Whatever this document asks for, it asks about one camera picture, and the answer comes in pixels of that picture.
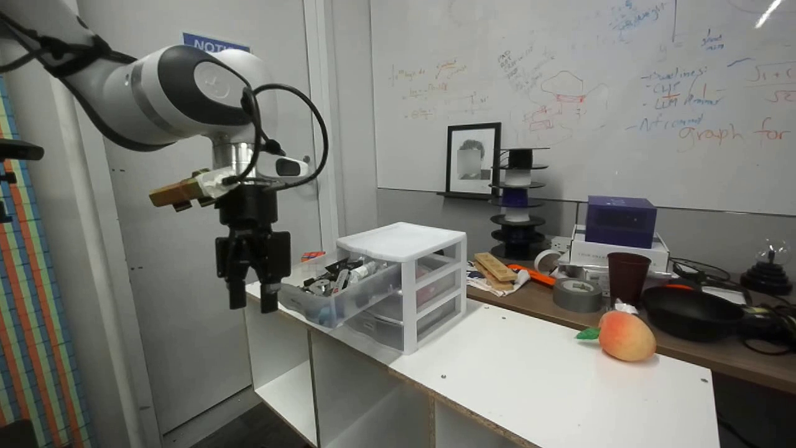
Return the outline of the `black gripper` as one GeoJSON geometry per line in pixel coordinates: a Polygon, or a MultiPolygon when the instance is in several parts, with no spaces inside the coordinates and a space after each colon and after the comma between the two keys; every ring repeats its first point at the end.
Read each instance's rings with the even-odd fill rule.
{"type": "Polygon", "coordinates": [[[228,307],[247,305],[247,271],[260,281],[260,314],[278,307],[282,278],[291,268],[291,234],[277,230],[277,190],[260,184],[235,185],[217,200],[219,222],[228,228],[217,239],[217,273],[226,278],[228,307]]]}

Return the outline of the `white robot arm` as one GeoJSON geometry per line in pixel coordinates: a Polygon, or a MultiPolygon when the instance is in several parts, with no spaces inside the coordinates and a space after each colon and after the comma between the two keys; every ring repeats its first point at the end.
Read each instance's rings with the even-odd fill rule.
{"type": "Polygon", "coordinates": [[[212,141],[214,163],[160,185],[157,207],[219,209],[217,275],[228,302],[258,281],[265,314],[291,273],[291,235],[274,225],[277,193],[314,182],[323,167],[291,156],[264,128],[258,96],[274,83],[247,50],[203,52],[171,45],[143,56],[111,50],[63,0],[0,0],[0,29],[76,98],[114,143],[153,152],[188,136],[212,141]]]}

